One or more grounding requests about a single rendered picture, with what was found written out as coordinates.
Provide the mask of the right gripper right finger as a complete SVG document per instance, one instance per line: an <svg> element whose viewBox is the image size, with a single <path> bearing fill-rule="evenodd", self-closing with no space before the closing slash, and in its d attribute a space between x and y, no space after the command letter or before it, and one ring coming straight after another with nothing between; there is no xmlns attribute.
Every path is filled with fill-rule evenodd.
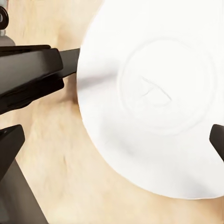
<svg viewBox="0 0 224 224"><path fill-rule="evenodd" d="M209 141L224 161L224 126L213 124L210 131Z"/></svg>

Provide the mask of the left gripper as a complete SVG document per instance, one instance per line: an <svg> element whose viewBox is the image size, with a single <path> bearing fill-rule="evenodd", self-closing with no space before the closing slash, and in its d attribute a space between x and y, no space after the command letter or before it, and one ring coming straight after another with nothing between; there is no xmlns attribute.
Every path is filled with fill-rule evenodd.
<svg viewBox="0 0 224 224"><path fill-rule="evenodd" d="M63 78L77 72L80 50L0 46L0 115L64 88Z"/></svg>

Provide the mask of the saucer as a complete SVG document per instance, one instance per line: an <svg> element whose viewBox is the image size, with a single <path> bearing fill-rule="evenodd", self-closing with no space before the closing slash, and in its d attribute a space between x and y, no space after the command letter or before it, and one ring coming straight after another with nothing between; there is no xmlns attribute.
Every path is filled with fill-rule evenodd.
<svg viewBox="0 0 224 224"><path fill-rule="evenodd" d="M145 191L224 197L224 0L104 0L77 69L84 126L106 162Z"/></svg>

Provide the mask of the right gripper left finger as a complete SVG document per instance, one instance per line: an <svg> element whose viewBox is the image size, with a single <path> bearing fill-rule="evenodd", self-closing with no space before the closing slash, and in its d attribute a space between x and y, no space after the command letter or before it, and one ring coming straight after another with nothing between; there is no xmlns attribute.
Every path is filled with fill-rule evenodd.
<svg viewBox="0 0 224 224"><path fill-rule="evenodd" d="M25 143L21 124L0 129L0 182Z"/></svg>

